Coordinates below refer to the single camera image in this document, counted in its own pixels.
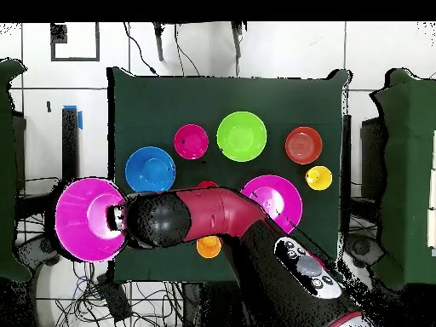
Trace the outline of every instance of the magenta bowl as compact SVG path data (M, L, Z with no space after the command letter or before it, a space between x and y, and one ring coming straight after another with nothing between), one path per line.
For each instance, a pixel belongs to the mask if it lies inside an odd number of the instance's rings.
M196 124L187 124L177 130L174 148L184 159L201 158L209 145L206 131Z
M82 261L111 260L123 247L124 235L109 228L106 210L122 202L121 193L106 179L74 181L60 195L54 215L62 247Z
M300 193L277 175L261 175L249 181L241 193L258 203L286 233L298 226L303 213Z

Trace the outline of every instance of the blue bowl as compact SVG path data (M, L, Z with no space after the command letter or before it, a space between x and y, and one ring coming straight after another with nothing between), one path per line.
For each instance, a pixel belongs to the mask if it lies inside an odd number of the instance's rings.
M130 156L125 175L135 192L168 191L175 181L175 164L166 151L146 146Z

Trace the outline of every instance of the green bowl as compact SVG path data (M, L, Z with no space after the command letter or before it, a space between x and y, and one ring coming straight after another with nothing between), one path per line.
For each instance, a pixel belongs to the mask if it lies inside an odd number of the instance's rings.
M227 115L216 133L218 147L235 162L248 162L262 153L267 144L265 124L250 112Z

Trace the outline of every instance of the chair leg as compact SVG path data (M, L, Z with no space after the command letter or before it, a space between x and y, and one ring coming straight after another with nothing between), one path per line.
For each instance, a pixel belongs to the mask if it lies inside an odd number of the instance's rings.
M38 235L18 247L20 262L29 267L33 273L43 264L55 265L60 257L49 240L43 235Z
M158 46L158 57L160 61L164 60L164 52L162 51L162 32L164 29L158 22L153 22L154 35L156 36L156 45Z
M239 47L239 31L242 31L242 26L238 26L237 21L232 21L233 41L235 42L236 57L241 57L241 48Z

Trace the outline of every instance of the red bowl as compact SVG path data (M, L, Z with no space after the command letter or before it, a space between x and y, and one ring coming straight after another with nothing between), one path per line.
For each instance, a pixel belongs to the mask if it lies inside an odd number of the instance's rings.
M309 164L323 150L323 140L315 129L298 127L292 130L284 144L286 154L297 164Z
M218 186L213 181L202 181L199 185L200 188L210 188L212 186Z

